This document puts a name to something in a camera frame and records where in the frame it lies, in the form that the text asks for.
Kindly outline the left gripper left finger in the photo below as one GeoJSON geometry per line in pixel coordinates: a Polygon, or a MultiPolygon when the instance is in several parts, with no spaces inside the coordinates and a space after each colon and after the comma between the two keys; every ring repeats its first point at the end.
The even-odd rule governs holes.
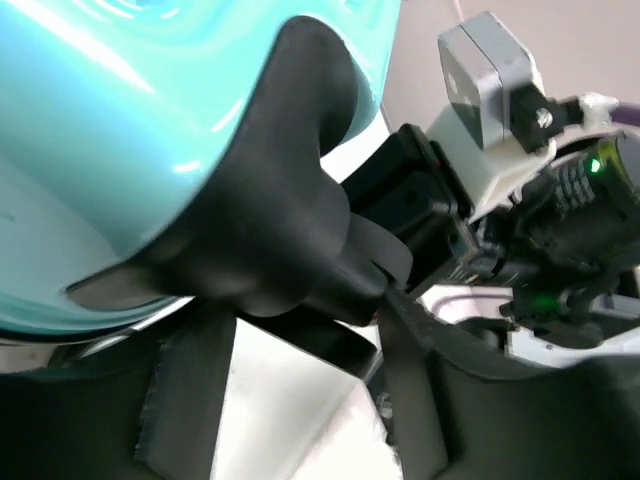
{"type": "Polygon", "coordinates": [[[4,479],[207,479],[236,331],[197,304],[64,367],[1,377],[4,479]]]}

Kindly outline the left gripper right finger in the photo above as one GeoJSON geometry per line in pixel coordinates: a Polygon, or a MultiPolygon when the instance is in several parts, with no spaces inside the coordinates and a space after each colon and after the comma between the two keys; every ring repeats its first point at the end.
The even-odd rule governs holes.
{"type": "Polygon", "coordinates": [[[390,288],[378,311],[407,479],[635,479],[639,360],[522,362],[390,288]]]}

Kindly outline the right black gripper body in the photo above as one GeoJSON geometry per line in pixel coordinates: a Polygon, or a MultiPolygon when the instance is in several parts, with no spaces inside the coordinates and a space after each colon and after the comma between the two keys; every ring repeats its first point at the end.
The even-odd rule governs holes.
{"type": "Polygon", "coordinates": [[[471,223],[471,200],[441,146],[419,127],[392,133],[342,186],[352,211],[394,234],[413,264],[405,291],[489,285],[498,254],[471,223]]]}

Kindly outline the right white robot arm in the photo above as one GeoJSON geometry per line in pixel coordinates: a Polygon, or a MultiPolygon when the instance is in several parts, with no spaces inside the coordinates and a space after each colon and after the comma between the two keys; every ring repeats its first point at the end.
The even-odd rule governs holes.
{"type": "Polygon", "coordinates": [[[639,138],[563,146],[520,199],[479,214],[447,153],[416,126],[392,134],[343,183],[352,209],[404,242],[406,284],[512,292],[500,311],[539,339],[586,350],[636,327],[613,298],[639,264],[639,138]]]}

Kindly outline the teal pink suitcase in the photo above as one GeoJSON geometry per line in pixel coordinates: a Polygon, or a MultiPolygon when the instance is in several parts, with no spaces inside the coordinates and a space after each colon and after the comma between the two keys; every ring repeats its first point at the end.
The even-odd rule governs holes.
{"type": "Polygon", "coordinates": [[[192,298],[368,324],[390,276],[322,159],[383,96],[397,1],[5,1],[1,370],[192,298]]]}

